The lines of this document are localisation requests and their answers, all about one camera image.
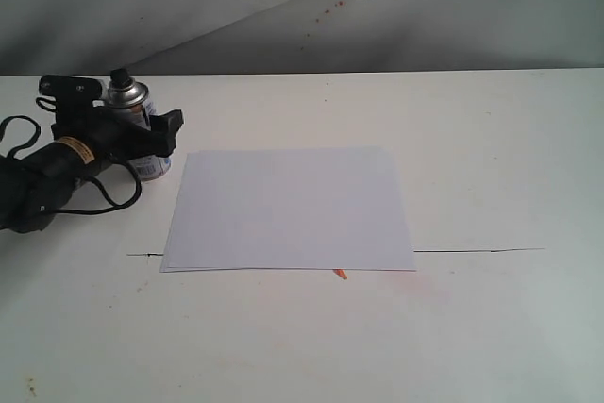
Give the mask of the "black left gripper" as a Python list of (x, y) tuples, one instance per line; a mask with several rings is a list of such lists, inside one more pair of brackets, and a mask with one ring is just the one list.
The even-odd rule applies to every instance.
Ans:
[(54, 100), (51, 105), (55, 113), (49, 144), (51, 172), (101, 172), (120, 161), (169, 158), (183, 126), (181, 109), (150, 115), (147, 128), (92, 100)]

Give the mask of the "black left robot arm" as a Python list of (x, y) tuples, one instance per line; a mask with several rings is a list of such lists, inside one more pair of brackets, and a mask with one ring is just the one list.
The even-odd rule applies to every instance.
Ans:
[[(131, 207), (143, 193), (142, 178), (131, 161), (170, 157), (184, 124), (180, 109), (152, 115), (146, 129), (112, 109), (91, 105), (66, 118), (58, 117), (51, 125), (53, 141), (19, 159), (17, 153), (36, 144), (42, 127), (28, 116), (13, 115), (1, 122), (1, 133), (16, 120), (34, 127), (27, 141), (1, 158), (1, 228), (17, 233), (42, 231), (58, 214), (94, 216)], [(98, 179), (113, 165), (124, 167), (134, 181), (134, 194), (125, 202), (112, 199)], [(67, 209), (65, 205), (84, 184), (96, 187), (108, 205), (97, 210)]]

